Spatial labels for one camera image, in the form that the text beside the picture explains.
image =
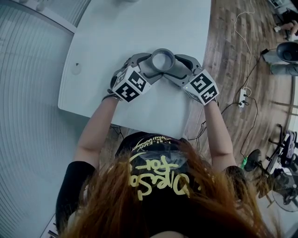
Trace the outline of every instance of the electrical outlet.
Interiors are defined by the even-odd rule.
[[[239,102],[238,102],[239,103],[239,107],[244,107],[244,103],[243,103],[243,101],[245,100],[244,94],[246,94],[246,90],[241,89],[240,96],[239,96]]]

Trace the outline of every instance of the gray ring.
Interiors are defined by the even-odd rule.
[[[153,57],[156,56],[157,54],[161,54],[161,53],[162,53],[162,54],[166,54],[166,55],[169,56],[169,58],[171,59],[171,66],[170,66],[169,69],[167,69],[167,70],[161,70],[161,69],[158,69],[158,68],[156,68],[155,65],[153,64]],[[174,66],[175,61],[176,61],[176,58],[175,58],[175,55],[174,55],[170,50],[161,48],[161,49],[157,49],[157,50],[155,50],[155,51],[152,53],[152,55],[151,55],[151,57],[150,57],[150,61],[151,61],[151,65],[152,65],[152,67],[153,67],[156,71],[158,71],[158,72],[167,72],[167,71],[169,71],[169,70]]]

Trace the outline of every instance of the black and white marker cube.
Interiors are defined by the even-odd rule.
[[[117,81],[113,87],[124,101],[130,102],[151,88],[149,84],[133,67],[128,66],[123,72],[118,73]]]
[[[206,70],[194,76],[183,89],[189,97],[203,105],[208,104],[219,94],[215,81]]]

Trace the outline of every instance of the wooden floor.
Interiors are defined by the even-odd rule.
[[[233,24],[238,14],[253,10],[250,1],[212,0],[203,66],[215,79],[220,90],[217,99],[221,111],[233,102],[236,91],[244,83],[248,71],[255,65],[260,52],[266,48],[274,49],[284,41],[284,33],[275,33],[273,30],[275,23],[268,1],[252,0],[252,4],[256,13],[239,16],[236,24],[236,29],[247,40],[251,50],[251,65],[248,69],[249,51],[243,39],[234,31]],[[274,102],[290,103],[291,84],[290,76],[271,75],[269,65],[261,58],[248,83],[248,87],[252,90],[251,96],[257,101],[259,112],[255,127],[242,149],[244,155],[248,155],[257,148],[262,151],[262,159],[266,154],[270,155],[273,147],[268,143],[268,138],[277,138],[276,123],[285,126],[288,120],[288,108],[278,106]],[[243,109],[232,105],[223,114],[233,142],[234,156],[239,164],[243,160],[240,154],[241,146],[253,126],[257,113],[255,102],[252,99],[248,102],[250,105],[244,106]],[[197,136],[203,121],[205,121],[203,107],[199,103],[194,103],[186,128],[186,136],[189,139]],[[125,135],[127,129],[122,128],[122,132]],[[101,154],[102,161],[108,162],[113,158],[121,139],[113,129],[110,129]],[[195,140],[190,142],[197,148]],[[210,152],[206,132],[200,137],[199,143],[201,155],[209,160]]]

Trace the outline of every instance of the white table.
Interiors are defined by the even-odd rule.
[[[202,64],[210,6],[211,0],[92,0],[68,52],[58,107],[91,117],[107,94],[113,72],[136,53],[167,48]],[[120,102],[112,123],[180,139],[190,102],[162,78],[137,100]]]

